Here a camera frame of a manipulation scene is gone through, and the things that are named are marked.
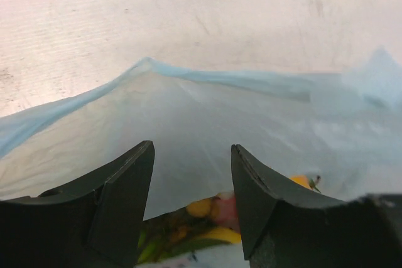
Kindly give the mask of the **light blue printed plastic bag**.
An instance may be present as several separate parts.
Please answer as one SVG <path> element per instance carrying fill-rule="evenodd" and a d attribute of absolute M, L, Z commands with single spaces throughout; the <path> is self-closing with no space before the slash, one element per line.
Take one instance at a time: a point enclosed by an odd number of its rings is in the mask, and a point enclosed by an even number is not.
<path fill-rule="evenodd" d="M 239 244 L 195 239 L 192 202 L 234 193 L 231 147 L 320 194 L 401 196 L 401 65 L 380 49 L 344 73 L 200 72 L 144 58 L 115 80 L 1 119 L 1 202 L 37 197 L 155 147 L 133 267 L 251 267 Z"/>

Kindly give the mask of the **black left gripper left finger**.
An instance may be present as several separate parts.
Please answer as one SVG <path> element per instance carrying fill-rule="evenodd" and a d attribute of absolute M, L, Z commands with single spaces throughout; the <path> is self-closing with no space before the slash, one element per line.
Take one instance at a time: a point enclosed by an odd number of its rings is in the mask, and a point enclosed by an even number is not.
<path fill-rule="evenodd" d="M 143 141 L 37 197 L 1 202 L 2 267 L 133 267 L 155 160 Z"/>

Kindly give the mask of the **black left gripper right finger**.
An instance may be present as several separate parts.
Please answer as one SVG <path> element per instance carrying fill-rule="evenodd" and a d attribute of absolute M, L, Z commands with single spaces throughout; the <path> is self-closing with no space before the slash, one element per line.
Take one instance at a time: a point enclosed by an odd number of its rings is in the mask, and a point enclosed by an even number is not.
<path fill-rule="evenodd" d="M 265 166 L 241 145 L 231 171 L 251 267 L 400 267 L 401 196 L 341 201 Z"/>

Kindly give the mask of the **orange peach fruit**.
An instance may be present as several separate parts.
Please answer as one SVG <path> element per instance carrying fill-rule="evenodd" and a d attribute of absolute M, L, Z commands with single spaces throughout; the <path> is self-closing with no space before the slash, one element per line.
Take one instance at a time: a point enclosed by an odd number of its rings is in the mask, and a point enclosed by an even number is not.
<path fill-rule="evenodd" d="M 309 189 L 312 191 L 316 191 L 317 193 L 321 193 L 321 191 L 318 189 L 317 185 L 319 184 L 321 180 L 321 176 L 316 175 L 315 177 L 309 177 L 306 175 L 298 175 L 298 176 L 292 176 L 290 178 L 292 181 L 295 183 Z"/>

